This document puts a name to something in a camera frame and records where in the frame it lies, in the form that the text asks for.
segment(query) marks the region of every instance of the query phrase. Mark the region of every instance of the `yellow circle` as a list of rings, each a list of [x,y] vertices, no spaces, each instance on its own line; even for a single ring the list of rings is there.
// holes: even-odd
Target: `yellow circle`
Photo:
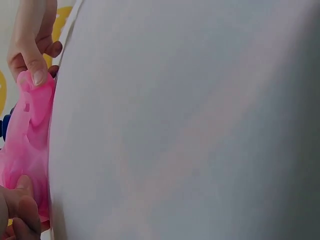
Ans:
[[[0,115],[4,111],[7,99],[7,82],[5,76],[0,71]]]
[[[62,28],[65,26],[67,18],[69,17],[72,10],[72,6],[65,6],[61,7],[57,10],[56,15],[57,18],[55,19],[52,31],[52,40],[56,42],[59,40]],[[44,59],[48,67],[52,65],[52,57],[48,55],[44,55]]]

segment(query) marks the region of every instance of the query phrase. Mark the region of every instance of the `hand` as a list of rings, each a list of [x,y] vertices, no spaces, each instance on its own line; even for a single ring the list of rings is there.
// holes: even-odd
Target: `hand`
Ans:
[[[0,187],[0,236],[2,240],[40,240],[42,226],[33,188],[27,176],[21,176],[16,189]],[[13,224],[8,226],[9,218]]]
[[[55,77],[58,66],[48,70],[43,54],[52,58],[62,51],[53,42],[52,31],[57,15],[57,0],[20,0],[7,55],[10,71],[17,81],[20,72],[29,70],[36,86],[47,80],[47,72]]]

